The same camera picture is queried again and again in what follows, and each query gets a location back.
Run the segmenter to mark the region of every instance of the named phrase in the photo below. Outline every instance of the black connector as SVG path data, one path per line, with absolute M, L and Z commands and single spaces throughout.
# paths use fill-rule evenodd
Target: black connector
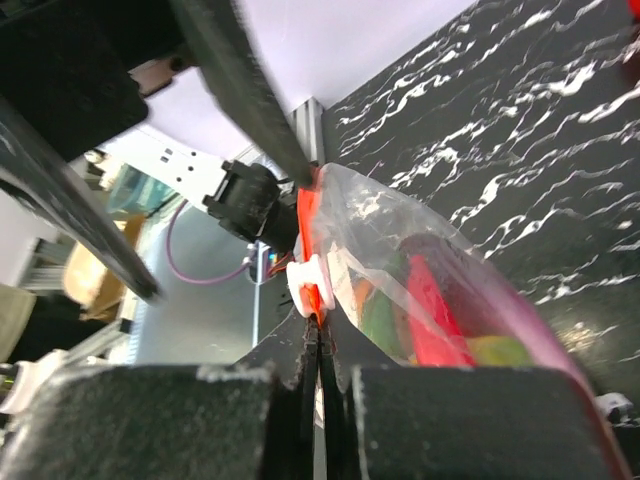
M 236 237 L 260 240 L 278 253 L 293 250 L 298 236 L 295 206 L 281 198 L 276 177 L 266 167 L 224 162 L 224 180 L 213 196 L 205 196 L 207 212 Z

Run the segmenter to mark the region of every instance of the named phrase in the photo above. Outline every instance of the yellow object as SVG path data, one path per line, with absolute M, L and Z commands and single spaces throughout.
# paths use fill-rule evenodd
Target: yellow object
M 366 278 L 361 278 L 357 283 L 356 287 L 353 289 L 353 296 L 356 302 L 356 310 L 358 312 L 358 320 L 362 321 L 362 309 L 364 307 L 365 302 L 369 298 L 369 294 L 373 285 Z
M 490 335 L 466 340 L 469 351 L 478 365 L 490 367 L 534 365 L 525 346 L 515 338 Z
M 144 215 L 135 215 L 126 222 L 115 222 L 127 241 L 135 248 L 144 224 Z M 101 314 L 120 302 L 124 285 L 107 270 L 81 243 L 76 243 L 67 260 L 62 279 L 66 295 L 88 309 L 87 318 L 102 318 Z
M 35 294 L 0 283 L 0 363 L 13 352 L 35 303 Z

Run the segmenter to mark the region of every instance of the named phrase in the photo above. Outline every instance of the clear plastic bag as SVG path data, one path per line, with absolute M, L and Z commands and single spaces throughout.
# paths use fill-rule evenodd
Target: clear plastic bag
M 318 175 L 313 252 L 350 320 L 400 363 L 544 366 L 585 388 L 533 306 L 422 203 L 339 165 Z

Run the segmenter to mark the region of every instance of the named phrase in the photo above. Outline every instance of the orange tape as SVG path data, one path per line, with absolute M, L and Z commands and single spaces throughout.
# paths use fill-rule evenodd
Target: orange tape
M 307 262 L 313 255 L 313 238 L 312 222 L 313 217 L 318 209 L 320 203 L 320 191 L 317 188 L 318 178 L 320 170 L 316 169 L 313 172 L 314 182 L 313 189 L 299 189 L 298 190 L 298 224 L 300 226 L 300 243 L 302 246 L 302 260 Z M 324 320 L 324 314 L 320 308 L 320 292 L 317 285 L 308 285 L 301 288 L 301 294 L 306 294 L 309 298 L 309 304 L 316 314 L 318 319 L 318 325 L 322 326 Z

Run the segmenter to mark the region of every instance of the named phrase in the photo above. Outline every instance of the black metal bar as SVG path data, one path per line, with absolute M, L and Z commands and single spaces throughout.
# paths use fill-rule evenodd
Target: black metal bar
M 304 374 L 300 378 L 302 391 L 300 438 L 313 444 L 313 425 L 316 410 L 316 383 L 318 379 L 318 352 L 320 350 L 320 335 L 315 316 L 308 320 L 304 346 L 303 368 Z
M 260 68 L 233 0 L 171 0 L 178 23 L 218 104 L 300 186 L 311 168 Z
M 345 448 L 347 425 L 344 398 L 336 380 L 333 363 L 333 341 L 329 322 L 325 321 L 320 330 L 320 381 L 324 401 L 324 438 L 326 451 L 327 478 L 339 480 L 346 473 Z
M 89 187 L 3 96 L 0 178 L 34 199 L 137 295 L 159 294 L 155 279 Z

